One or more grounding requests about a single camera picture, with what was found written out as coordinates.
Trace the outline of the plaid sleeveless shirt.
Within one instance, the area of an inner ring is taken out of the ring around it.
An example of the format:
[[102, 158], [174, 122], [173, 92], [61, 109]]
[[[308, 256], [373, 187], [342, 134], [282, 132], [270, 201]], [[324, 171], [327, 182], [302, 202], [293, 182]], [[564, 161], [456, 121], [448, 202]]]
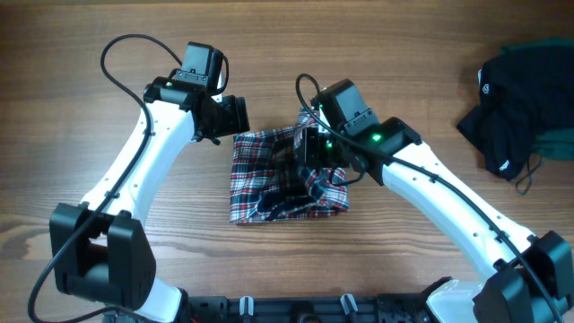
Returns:
[[350, 210], [344, 169], [307, 167], [296, 158], [302, 131], [316, 126], [302, 109], [294, 126], [233, 137], [231, 223], [306, 220]]

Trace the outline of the black mesh shorts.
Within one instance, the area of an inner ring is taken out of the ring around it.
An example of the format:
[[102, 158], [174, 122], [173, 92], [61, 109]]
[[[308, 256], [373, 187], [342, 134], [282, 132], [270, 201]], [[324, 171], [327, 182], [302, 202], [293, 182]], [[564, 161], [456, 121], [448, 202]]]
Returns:
[[487, 171], [525, 195], [545, 161], [573, 159], [573, 41], [503, 46], [477, 77], [480, 102], [457, 130]]

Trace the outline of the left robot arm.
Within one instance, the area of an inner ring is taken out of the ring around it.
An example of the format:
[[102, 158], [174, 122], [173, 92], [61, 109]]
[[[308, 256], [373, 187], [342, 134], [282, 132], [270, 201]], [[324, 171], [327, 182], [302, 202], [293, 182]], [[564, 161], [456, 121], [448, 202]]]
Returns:
[[49, 219], [53, 275], [64, 294], [100, 304], [104, 314], [147, 322], [191, 322], [187, 292], [156, 275], [144, 227], [173, 162], [191, 143], [248, 131], [243, 98], [226, 95], [229, 61], [191, 42], [177, 67], [136, 97], [141, 114], [111, 167], [76, 205]]

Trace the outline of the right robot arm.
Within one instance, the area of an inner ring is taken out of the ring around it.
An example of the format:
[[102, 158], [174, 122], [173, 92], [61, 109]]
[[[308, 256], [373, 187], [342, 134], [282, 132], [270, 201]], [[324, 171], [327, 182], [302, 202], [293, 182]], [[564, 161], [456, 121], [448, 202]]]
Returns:
[[561, 322], [573, 308], [573, 259], [557, 232], [535, 235], [477, 195], [399, 118], [379, 122], [344, 79], [299, 101], [329, 137], [305, 144], [322, 167], [352, 167], [414, 205], [479, 279], [447, 277], [423, 296], [432, 322]]

